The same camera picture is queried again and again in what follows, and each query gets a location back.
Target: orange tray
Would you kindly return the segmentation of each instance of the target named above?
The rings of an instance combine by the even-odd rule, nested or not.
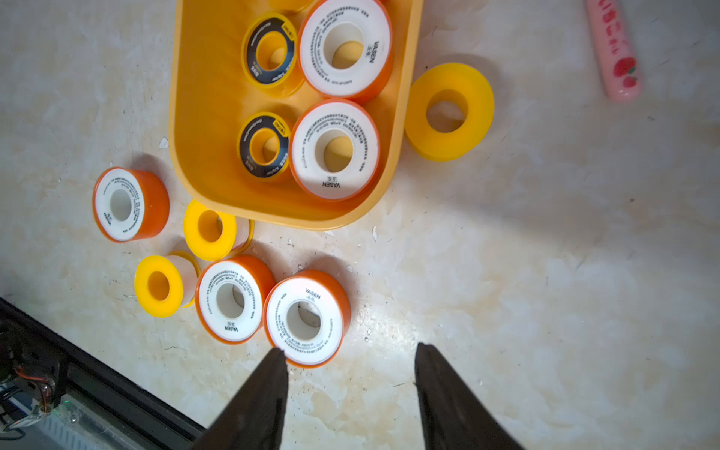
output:
[[[294,180],[270,184],[247,173],[235,144],[252,114],[271,111],[294,122],[324,97],[305,82],[275,99],[250,84],[241,65],[247,28],[272,9],[267,0],[178,0],[170,96],[170,156],[190,194],[206,207],[239,217],[306,230],[332,230],[365,215],[384,195],[400,157],[413,80],[423,0],[387,0],[392,22],[392,74],[378,97],[364,105],[380,135],[379,176],[363,194],[326,202]],[[287,15],[297,30],[312,5]]]

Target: yellow spool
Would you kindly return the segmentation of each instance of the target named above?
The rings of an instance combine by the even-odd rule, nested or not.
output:
[[[213,211],[192,200],[183,220],[185,241],[192,253],[205,261],[217,261],[242,253],[253,239],[255,222]]]
[[[167,318],[194,305],[199,275],[200,265],[185,251],[148,256],[135,270],[135,296],[149,315]]]
[[[252,115],[240,129],[235,149],[240,162],[256,179],[282,182],[290,178],[290,127],[279,115]]]
[[[307,8],[314,0],[270,0],[270,7],[277,11],[295,13]]]
[[[243,72],[267,94],[285,97],[300,88],[304,78],[298,68],[297,31],[282,14],[260,16],[243,39]]]
[[[439,132],[431,127],[427,111],[439,102],[455,103],[463,112],[465,121],[457,130]],[[492,88],[480,72],[465,64],[442,64],[425,72],[410,87],[405,133],[420,156],[430,161],[452,161],[482,141],[494,114]]]

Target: black metal frame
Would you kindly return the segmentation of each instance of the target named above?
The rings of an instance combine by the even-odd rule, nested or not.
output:
[[[0,320],[15,329],[22,339],[54,350],[58,358],[56,401],[65,392],[80,392],[97,408],[114,416],[131,434],[162,450],[186,449],[205,432],[205,427],[1,297]]]

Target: ptfe tape roll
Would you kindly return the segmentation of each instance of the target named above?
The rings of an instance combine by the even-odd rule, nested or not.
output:
[[[125,242],[161,232],[168,221],[170,199],[157,176],[114,167],[95,183],[92,209],[102,234],[113,242]]]
[[[187,206],[183,221],[187,246],[205,261],[241,253],[250,245],[254,229],[253,221],[209,210],[197,200]]]
[[[243,40],[243,70],[260,89],[289,96],[302,85],[297,69],[297,32],[287,17],[268,13],[253,23]]]
[[[350,42],[362,45],[360,49],[356,44],[359,59],[349,67],[337,63],[335,67],[336,52]],[[374,98],[390,78],[391,51],[390,17],[376,0],[322,1],[300,30],[302,71],[312,87],[326,96],[361,104]]]
[[[197,314],[220,342],[243,343],[260,328],[263,305],[275,285],[270,269],[255,256],[211,264],[197,284]]]
[[[314,0],[270,0],[270,7],[277,11],[295,13],[307,8]]]
[[[277,284],[265,301],[265,332],[296,366],[330,361],[350,326],[350,302],[333,277],[302,271]]]
[[[326,163],[328,144],[345,138],[352,144],[348,165],[331,172]],[[292,133],[292,173],[306,192],[326,200],[360,194],[378,168],[380,144],[377,128],[367,112],[343,99],[321,102],[300,118]]]
[[[251,175],[283,181],[290,173],[290,128],[279,115],[260,112],[245,122],[238,135],[238,155]]]
[[[452,132],[431,127],[427,111],[438,102],[455,103],[465,122]],[[433,67],[410,88],[405,132],[415,151],[430,161],[452,161],[471,151],[487,134],[495,114],[495,98],[484,76],[460,63]]]
[[[178,308],[192,304],[199,269],[186,252],[148,256],[135,270],[138,303],[153,317],[170,317]]]

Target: scratch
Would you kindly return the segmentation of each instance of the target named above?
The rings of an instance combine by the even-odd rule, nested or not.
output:
[[[580,262],[577,263],[577,265],[575,266],[575,271],[577,271],[585,263],[586,259],[588,259],[588,255],[583,256]]]

